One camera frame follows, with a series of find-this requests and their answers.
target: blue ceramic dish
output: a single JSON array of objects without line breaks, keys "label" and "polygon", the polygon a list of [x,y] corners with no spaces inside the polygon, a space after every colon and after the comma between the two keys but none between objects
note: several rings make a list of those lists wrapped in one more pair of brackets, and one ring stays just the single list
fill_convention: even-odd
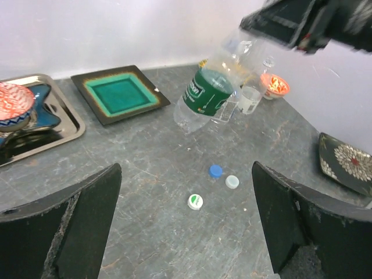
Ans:
[{"label": "blue ceramic dish", "polygon": [[30,119],[27,125],[18,131],[0,132],[0,151],[6,147],[6,144],[12,139],[23,137],[27,134],[48,131],[60,123],[60,118],[49,112],[44,100],[51,92],[51,86],[48,84],[39,84],[28,87],[35,95],[35,104],[30,113]]}]

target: black patterned plate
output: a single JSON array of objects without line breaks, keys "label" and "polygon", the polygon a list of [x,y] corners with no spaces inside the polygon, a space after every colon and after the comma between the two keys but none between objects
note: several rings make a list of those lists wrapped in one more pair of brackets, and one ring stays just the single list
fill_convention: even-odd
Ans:
[{"label": "black patterned plate", "polygon": [[324,174],[363,195],[372,196],[372,157],[330,135],[319,136],[320,167]]}]

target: silver tray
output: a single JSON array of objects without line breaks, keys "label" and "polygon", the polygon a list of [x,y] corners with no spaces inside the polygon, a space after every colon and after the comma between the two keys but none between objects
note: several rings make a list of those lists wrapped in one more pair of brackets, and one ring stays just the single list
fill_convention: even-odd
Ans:
[{"label": "silver tray", "polygon": [[12,146],[11,150],[17,152],[15,152],[14,155],[10,154],[7,158],[0,160],[0,167],[72,141],[85,132],[83,120],[73,109],[50,76],[45,74],[32,74],[29,76],[1,80],[1,82],[9,82],[23,86],[49,84],[52,90],[45,99],[44,104],[48,110],[61,119],[61,122],[58,126],[49,131],[48,134],[36,133],[15,140],[15,144]]}]

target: plastic water bottle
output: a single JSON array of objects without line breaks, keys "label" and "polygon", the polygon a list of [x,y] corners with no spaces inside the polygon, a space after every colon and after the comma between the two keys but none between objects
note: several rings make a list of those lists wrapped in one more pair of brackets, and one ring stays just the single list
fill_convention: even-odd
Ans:
[{"label": "plastic water bottle", "polygon": [[186,134],[208,123],[231,94],[241,95],[240,86],[262,57],[263,46],[261,39],[238,29],[197,71],[173,113]]}]

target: floral pattern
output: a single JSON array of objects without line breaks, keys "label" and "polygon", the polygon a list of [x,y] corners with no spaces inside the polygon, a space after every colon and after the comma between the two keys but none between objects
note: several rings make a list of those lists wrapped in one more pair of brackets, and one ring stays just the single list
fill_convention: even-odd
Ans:
[{"label": "floral pattern", "polygon": [[370,182],[372,179],[372,158],[369,154],[347,144],[335,148],[338,163],[355,178]]},{"label": "floral pattern", "polygon": [[337,176],[332,171],[330,165],[328,165],[328,163],[322,157],[320,158],[320,166],[321,166],[321,169],[323,170],[323,172],[326,175],[328,175],[328,176],[332,177],[333,179],[337,180]]}]

